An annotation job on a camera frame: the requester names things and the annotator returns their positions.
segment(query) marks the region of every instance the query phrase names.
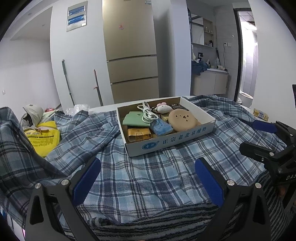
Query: yellow bag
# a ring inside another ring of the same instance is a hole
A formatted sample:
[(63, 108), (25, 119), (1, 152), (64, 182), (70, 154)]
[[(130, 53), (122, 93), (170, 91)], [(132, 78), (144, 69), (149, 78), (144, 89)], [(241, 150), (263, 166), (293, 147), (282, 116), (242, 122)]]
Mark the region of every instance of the yellow bag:
[(37, 125), (37, 130), (27, 130), (25, 134), (38, 155), (46, 157), (59, 144), (59, 130), (54, 121)]

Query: screw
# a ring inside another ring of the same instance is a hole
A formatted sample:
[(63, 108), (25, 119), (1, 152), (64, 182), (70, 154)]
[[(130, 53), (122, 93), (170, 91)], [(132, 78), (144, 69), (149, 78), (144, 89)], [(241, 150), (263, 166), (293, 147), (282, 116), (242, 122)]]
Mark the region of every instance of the screw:
[(228, 186), (233, 186), (235, 184), (235, 182), (231, 179), (227, 180), (227, 185)]
[(255, 183), (255, 187), (257, 187), (257, 188), (261, 188), (262, 186), (261, 186), (260, 183)]
[(62, 184), (63, 186), (68, 185), (68, 183), (69, 183), (69, 180), (68, 180), (68, 179), (64, 179), (64, 180), (61, 182), (61, 184)]
[(37, 183), (36, 185), (35, 185), (35, 188), (36, 189), (38, 189), (38, 188), (40, 188), (41, 187), (41, 183)]

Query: doorway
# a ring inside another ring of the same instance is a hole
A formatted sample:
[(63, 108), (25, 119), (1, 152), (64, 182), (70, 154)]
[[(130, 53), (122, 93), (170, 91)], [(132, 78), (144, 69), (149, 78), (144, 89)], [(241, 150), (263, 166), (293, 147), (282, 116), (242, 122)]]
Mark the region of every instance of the doorway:
[(250, 8), (234, 9), (239, 42), (239, 66), (234, 100), (250, 108), (258, 68), (257, 28)]

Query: refrigerator drawer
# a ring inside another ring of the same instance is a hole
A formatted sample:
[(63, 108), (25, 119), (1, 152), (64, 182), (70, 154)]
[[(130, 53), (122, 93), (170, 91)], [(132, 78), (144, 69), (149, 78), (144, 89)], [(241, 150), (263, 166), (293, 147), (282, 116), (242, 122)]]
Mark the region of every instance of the refrigerator drawer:
[(115, 104), (159, 98), (158, 78), (112, 84), (111, 90)]
[(107, 63), (110, 83), (158, 76), (157, 57), (139, 57)]

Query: box logo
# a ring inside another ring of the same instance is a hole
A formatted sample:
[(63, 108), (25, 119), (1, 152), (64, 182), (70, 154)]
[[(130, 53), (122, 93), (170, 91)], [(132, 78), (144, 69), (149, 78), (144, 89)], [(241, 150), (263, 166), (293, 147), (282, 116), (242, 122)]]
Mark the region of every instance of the box logo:
[(142, 149), (147, 150), (147, 149), (151, 149), (153, 147), (156, 147), (157, 143), (156, 142), (149, 142), (147, 144), (145, 144), (144, 146), (142, 146)]

